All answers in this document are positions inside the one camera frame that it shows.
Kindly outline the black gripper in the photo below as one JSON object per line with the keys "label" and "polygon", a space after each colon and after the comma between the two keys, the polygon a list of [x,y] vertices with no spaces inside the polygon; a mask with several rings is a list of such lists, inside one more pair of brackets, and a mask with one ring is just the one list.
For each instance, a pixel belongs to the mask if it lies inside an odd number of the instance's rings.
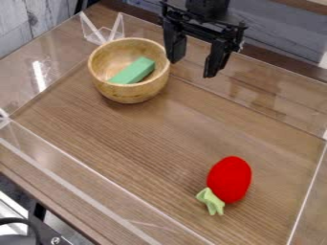
{"label": "black gripper", "polygon": [[187,34],[212,42],[203,76],[212,78],[224,68],[230,53],[243,48],[248,25],[228,12],[230,0],[162,0],[166,55],[176,63],[187,51]]}

